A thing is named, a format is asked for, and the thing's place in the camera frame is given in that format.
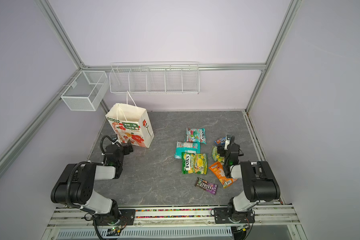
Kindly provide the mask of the green Fox's spring tea bag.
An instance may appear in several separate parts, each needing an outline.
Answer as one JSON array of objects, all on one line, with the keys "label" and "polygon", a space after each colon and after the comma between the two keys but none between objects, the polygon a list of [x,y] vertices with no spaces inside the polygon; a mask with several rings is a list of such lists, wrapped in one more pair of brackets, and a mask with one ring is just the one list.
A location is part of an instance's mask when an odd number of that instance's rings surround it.
[{"label": "green Fox's spring tea bag", "polygon": [[220,163],[224,163],[225,158],[220,156],[220,154],[218,153],[218,147],[217,146],[213,146],[212,147],[212,158],[215,162],[220,162]]}]

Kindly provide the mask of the white floral paper bag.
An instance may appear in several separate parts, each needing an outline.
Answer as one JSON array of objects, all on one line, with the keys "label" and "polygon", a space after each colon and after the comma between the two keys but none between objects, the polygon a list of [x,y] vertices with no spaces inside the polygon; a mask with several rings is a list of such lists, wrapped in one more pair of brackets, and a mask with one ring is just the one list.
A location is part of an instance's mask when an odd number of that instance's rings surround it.
[{"label": "white floral paper bag", "polygon": [[130,141],[132,145],[149,148],[154,131],[145,108],[138,107],[135,101],[116,103],[106,114],[106,119],[122,143]]}]

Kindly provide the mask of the purple M&M's packet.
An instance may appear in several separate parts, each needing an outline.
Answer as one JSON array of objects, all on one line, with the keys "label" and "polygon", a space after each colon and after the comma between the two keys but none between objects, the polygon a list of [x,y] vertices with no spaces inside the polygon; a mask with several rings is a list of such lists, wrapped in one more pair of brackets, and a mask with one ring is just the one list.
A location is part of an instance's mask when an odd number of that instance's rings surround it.
[{"label": "purple M&M's packet", "polygon": [[211,182],[208,182],[204,179],[198,178],[195,186],[199,189],[202,189],[212,195],[215,195],[217,193],[217,185]]}]

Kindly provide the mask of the green Fox's candy bag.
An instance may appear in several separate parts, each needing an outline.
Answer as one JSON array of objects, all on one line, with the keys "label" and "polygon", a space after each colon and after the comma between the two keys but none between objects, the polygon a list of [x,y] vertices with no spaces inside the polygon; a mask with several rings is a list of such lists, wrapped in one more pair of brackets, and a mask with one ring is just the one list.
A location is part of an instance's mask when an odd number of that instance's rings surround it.
[{"label": "green Fox's candy bag", "polygon": [[207,154],[182,153],[182,174],[207,174]]}]

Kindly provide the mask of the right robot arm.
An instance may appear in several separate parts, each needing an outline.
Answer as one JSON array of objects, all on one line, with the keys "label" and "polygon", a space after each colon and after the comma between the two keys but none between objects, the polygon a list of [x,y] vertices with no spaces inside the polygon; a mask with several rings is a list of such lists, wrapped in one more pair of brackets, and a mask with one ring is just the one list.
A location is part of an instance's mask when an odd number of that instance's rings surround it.
[{"label": "right robot arm", "polygon": [[266,161],[239,161],[240,146],[226,143],[224,146],[223,170],[227,178],[241,179],[243,191],[230,199],[228,218],[233,223],[246,221],[254,216],[253,207],[260,203],[278,200],[281,190],[271,167]]}]

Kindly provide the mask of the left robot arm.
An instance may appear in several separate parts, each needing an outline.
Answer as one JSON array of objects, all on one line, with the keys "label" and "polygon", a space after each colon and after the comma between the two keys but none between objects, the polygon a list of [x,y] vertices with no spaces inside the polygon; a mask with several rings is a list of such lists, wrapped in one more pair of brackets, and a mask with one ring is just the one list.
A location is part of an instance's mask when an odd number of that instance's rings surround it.
[{"label": "left robot arm", "polygon": [[124,218],[115,200],[94,190],[95,181],[119,179],[124,156],[132,153],[132,141],[120,143],[117,138],[104,136],[100,142],[103,161],[68,164],[51,192],[51,201],[92,215],[95,224],[118,225]]}]

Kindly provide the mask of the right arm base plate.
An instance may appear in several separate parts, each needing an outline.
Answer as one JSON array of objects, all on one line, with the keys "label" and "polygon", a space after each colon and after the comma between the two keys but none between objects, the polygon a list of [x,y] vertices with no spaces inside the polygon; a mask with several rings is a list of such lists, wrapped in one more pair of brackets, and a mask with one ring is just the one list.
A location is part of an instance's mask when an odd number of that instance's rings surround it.
[{"label": "right arm base plate", "polygon": [[237,212],[228,207],[213,208],[211,210],[216,224],[252,224],[255,222],[255,214],[250,212]]}]

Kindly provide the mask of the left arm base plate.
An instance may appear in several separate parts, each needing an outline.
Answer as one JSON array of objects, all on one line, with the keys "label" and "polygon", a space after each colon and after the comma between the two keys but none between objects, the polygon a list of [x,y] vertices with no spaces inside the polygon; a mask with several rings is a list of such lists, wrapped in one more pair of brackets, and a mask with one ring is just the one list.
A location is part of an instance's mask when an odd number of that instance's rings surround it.
[{"label": "left arm base plate", "polygon": [[121,209],[115,216],[112,213],[96,215],[94,221],[97,226],[131,226],[134,224],[135,215],[135,209]]}]

